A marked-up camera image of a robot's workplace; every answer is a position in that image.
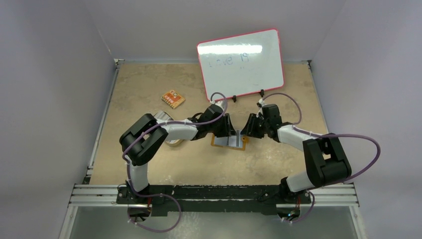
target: purple cable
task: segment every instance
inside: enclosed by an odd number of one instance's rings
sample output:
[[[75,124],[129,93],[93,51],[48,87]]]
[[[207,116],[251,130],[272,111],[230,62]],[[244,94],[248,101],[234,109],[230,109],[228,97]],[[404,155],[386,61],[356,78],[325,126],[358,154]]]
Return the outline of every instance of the purple cable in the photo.
[[[348,181],[348,180],[354,179],[354,178],[356,178],[357,176],[361,175],[362,173],[366,172],[366,171],[367,171],[370,167],[372,167],[372,165],[374,165],[374,164],[377,162],[377,160],[378,160],[378,158],[380,157],[380,154],[381,154],[381,146],[380,146],[380,144],[379,144],[376,140],[374,140],[373,138],[368,137],[368,136],[364,136],[364,135],[360,135],[360,134],[351,134],[351,133],[320,135],[320,134],[312,133],[312,132],[309,132],[309,131],[306,131],[306,130],[303,130],[303,129],[297,128],[295,125],[297,125],[297,124],[299,124],[300,122],[302,122],[302,110],[301,110],[301,107],[299,106],[298,102],[297,102],[295,99],[293,99],[291,96],[289,96],[289,95],[287,95],[287,94],[285,94],[285,93],[272,93],[272,94],[267,95],[266,97],[262,98],[262,100],[265,100],[266,98],[268,98],[268,97],[270,97],[270,96],[273,96],[273,95],[282,95],[282,96],[286,96],[286,97],[288,97],[290,100],[292,100],[292,101],[293,101],[293,103],[295,103],[296,107],[297,107],[297,108],[298,108],[298,110],[299,110],[299,120],[298,120],[296,123],[293,123],[293,129],[294,129],[295,131],[297,131],[297,132],[304,133],[304,134],[308,134],[308,135],[310,135],[310,136],[313,136],[313,137],[318,137],[318,138],[337,138],[337,137],[344,137],[344,138],[362,138],[362,139],[369,140],[369,141],[371,141],[371,142],[373,142],[373,143],[375,144],[375,146],[376,146],[376,148],[377,148],[377,153],[376,153],[376,155],[375,155],[374,159],[372,159],[372,161],[371,161],[371,162],[370,162],[370,163],[369,163],[366,167],[364,167],[362,170],[360,170],[359,172],[357,172],[357,173],[355,173],[355,174],[351,175],[350,177],[348,177],[348,178],[346,178],[346,179],[343,179],[343,180],[338,180],[338,181],[335,181],[335,182],[333,182],[333,183],[331,183],[331,184],[342,183],[342,182],[345,182],[345,181]],[[311,204],[311,208],[309,208],[308,212],[307,212],[305,215],[303,215],[302,217],[300,217],[298,220],[296,220],[295,222],[299,222],[299,221],[301,221],[303,218],[307,217],[307,216],[309,215],[309,213],[311,212],[312,208],[314,208],[314,204],[315,204],[315,196],[314,196],[312,193],[311,193],[311,195],[312,195],[312,198],[313,198],[313,201],[312,201],[312,204]]]
[[[153,229],[153,228],[149,228],[149,227],[146,227],[146,226],[144,226],[144,225],[142,225],[142,224],[139,224],[139,223],[137,223],[137,222],[135,222],[134,220],[132,220],[131,218],[130,218],[130,214],[129,214],[129,208],[127,209],[127,215],[128,215],[128,217],[129,217],[129,221],[131,222],[131,223],[133,223],[133,224],[135,224],[136,226],[139,226],[139,227],[141,227],[141,228],[144,228],[144,229],[146,229],[146,230],[148,230],[148,231],[151,231],[151,232],[155,232],[155,233],[165,233],[165,232],[168,232],[168,231],[170,231],[170,230],[172,230],[173,228],[175,228],[176,226],[177,226],[177,224],[179,224],[179,222],[180,222],[180,219],[182,218],[182,208],[180,207],[180,204],[179,204],[179,202],[177,202],[177,200],[174,198],[174,197],[172,197],[172,196],[170,196],[170,195],[167,195],[167,194],[151,194],[151,195],[142,195],[142,194],[139,194],[136,190],[135,190],[135,188],[133,187],[133,184],[132,184],[132,180],[131,180],[131,178],[130,178],[130,161],[128,160],[128,159],[126,159],[126,155],[127,155],[127,153],[130,151],[130,149],[136,144],[136,143],[138,143],[142,138],[144,138],[144,136],[145,135],[147,135],[147,134],[149,134],[151,131],[153,131],[155,128],[157,128],[157,127],[160,127],[160,126],[162,126],[162,125],[167,125],[167,124],[185,124],[185,125],[195,125],[195,126],[198,126],[198,125],[204,125],[204,124],[209,124],[209,123],[214,123],[215,121],[217,121],[217,120],[219,120],[221,117],[223,117],[223,115],[225,114],[225,112],[227,111],[227,98],[222,94],[222,93],[220,93],[220,92],[214,92],[212,95],[211,95],[211,101],[212,101],[212,98],[213,98],[213,96],[214,95],[221,95],[222,97],[223,97],[223,100],[224,100],[224,103],[225,103],[225,107],[224,107],[224,110],[223,110],[223,112],[217,117],[217,118],[215,118],[215,119],[213,119],[213,120],[210,120],[210,121],[208,121],[208,122],[202,122],[202,123],[192,123],[192,122],[184,122],[184,121],[167,121],[167,122],[163,122],[163,123],[158,123],[158,124],[156,124],[156,125],[154,125],[153,127],[151,127],[151,128],[149,128],[149,129],[147,129],[145,132],[143,132],[142,134],[141,134],[141,136],[139,136],[133,143],[131,143],[130,145],[129,145],[129,147],[127,147],[127,149],[123,152],[123,156],[122,156],[122,158],[126,161],[126,163],[127,163],[127,167],[126,167],[126,171],[127,171],[127,180],[128,180],[128,182],[129,182],[129,186],[130,186],[130,188],[131,188],[131,190],[132,190],[132,192],[136,195],[136,196],[138,196],[138,197],[141,197],[141,198],[150,198],[150,197],[166,197],[166,198],[169,198],[169,199],[171,199],[171,200],[173,200],[175,203],[176,203],[176,205],[177,205],[177,208],[179,209],[179,217],[177,218],[177,221],[176,221],[176,223],[174,223],[174,225],[173,226],[171,226],[171,227],[169,227],[169,228],[167,228],[167,229],[164,229],[164,230],[158,230],[158,229]]]

